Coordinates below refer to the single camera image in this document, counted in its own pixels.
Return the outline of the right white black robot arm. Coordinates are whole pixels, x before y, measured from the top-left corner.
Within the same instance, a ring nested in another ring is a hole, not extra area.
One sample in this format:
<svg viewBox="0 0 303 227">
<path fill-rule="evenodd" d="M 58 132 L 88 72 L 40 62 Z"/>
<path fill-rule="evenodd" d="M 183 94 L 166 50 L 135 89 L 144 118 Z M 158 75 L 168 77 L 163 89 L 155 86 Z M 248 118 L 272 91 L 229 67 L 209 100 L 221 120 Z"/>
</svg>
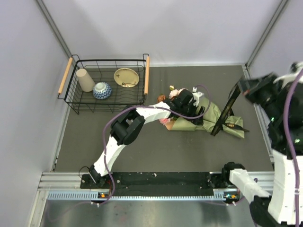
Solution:
<svg viewBox="0 0 303 227">
<path fill-rule="evenodd" d="M 273 191 L 262 189 L 243 165 L 234 162 L 224 165 L 221 182 L 240 190 L 257 225 L 300 227 L 303 224 L 303 64 L 294 62 L 283 76 L 269 73 L 256 79 L 240 79 L 235 91 L 259 105 L 269 118 Z"/>
</svg>

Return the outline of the black gold-lettered ribbon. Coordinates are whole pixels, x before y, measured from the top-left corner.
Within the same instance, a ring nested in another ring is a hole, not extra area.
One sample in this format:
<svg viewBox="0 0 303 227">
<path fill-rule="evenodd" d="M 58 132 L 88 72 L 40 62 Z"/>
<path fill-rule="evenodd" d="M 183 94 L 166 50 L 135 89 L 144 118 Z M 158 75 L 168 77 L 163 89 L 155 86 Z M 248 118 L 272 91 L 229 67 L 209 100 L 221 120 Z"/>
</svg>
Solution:
<svg viewBox="0 0 303 227">
<path fill-rule="evenodd" d="M 234 116 L 234 112 L 232 110 L 232 106 L 240 93 L 241 91 L 239 85 L 236 82 L 229 93 L 227 104 L 222 110 L 220 117 L 218 118 L 216 124 L 213 127 L 213 130 L 211 131 L 212 136 L 216 136 L 220 131 L 223 131 L 224 129 L 228 129 L 228 133 L 239 138 L 244 138 L 245 133 L 249 132 L 249 130 L 243 128 L 242 118 Z"/>
</svg>

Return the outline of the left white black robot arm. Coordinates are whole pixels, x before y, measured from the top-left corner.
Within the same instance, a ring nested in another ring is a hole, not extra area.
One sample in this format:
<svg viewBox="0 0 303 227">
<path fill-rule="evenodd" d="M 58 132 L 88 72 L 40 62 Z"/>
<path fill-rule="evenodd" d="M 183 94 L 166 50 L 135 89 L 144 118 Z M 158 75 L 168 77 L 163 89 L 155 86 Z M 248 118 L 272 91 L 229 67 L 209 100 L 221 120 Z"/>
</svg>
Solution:
<svg viewBox="0 0 303 227">
<path fill-rule="evenodd" d="M 130 106 L 110 120 L 103 131 L 110 127 L 108 141 L 103 138 L 104 150 L 100 158 L 89 168 L 91 182 L 96 187 L 107 183 L 107 175 L 121 151 L 133 143 L 144 125 L 181 117 L 194 123 L 201 123 L 205 109 L 200 107 L 204 93 L 182 89 L 174 98 L 166 98 L 150 106 Z"/>
</svg>

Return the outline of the green orange wrapping paper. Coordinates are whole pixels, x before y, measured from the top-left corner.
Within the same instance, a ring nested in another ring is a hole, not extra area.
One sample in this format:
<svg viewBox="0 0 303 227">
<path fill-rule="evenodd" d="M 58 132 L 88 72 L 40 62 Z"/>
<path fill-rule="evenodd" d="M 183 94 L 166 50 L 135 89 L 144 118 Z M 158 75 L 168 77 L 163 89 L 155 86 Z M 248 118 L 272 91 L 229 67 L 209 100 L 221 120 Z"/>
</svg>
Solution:
<svg viewBox="0 0 303 227">
<path fill-rule="evenodd" d="M 221 115 L 221 111 L 219 107 L 213 102 L 210 102 L 210 107 L 203 116 L 202 125 L 195 125 L 189 120 L 179 117 L 176 119 L 171 118 L 169 122 L 166 122 L 166 124 L 164 124 L 164 126 L 169 131 L 203 130 L 208 133 L 211 133 L 220 115 Z M 228 116 L 222 128 L 223 131 L 235 137 L 241 139 L 245 138 L 245 131 L 243 131 L 243 119 L 241 117 L 233 116 L 233 115 Z"/>
</svg>

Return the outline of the pink flower bunch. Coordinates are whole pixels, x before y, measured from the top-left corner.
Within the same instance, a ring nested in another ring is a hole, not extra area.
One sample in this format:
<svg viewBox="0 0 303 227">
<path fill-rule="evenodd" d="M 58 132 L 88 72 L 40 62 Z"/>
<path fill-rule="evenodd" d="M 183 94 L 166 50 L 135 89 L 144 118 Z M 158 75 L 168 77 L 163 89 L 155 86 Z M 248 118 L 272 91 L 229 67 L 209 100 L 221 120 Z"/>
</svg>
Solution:
<svg viewBox="0 0 303 227">
<path fill-rule="evenodd" d="M 170 93 L 169 93 L 169 95 L 168 95 L 168 99 L 169 99 L 170 101 L 173 101 L 174 98 L 176 98 L 176 97 L 180 94 L 180 92 L 181 92 L 182 90 L 184 90 L 184 88 L 175 89 L 175 87 L 172 86 L 172 85 L 170 85 L 169 89 L 170 89 Z M 158 102 L 158 103 L 159 103 L 159 102 L 163 102 L 165 99 L 166 99 L 166 96 L 165 96 L 165 95 L 160 95 L 160 96 L 157 98 L 157 102 Z M 172 126 L 174 125 L 174 122 L 175 122 L 175 121 L 176 121 L 176 120 L 174 120 L 173 118 L 160 119 L 160 123 L 161 123 L 162 125 L 164 125 L 168 130 L 170 130 L 170 129 L 172 128 Z"/>
</svg>

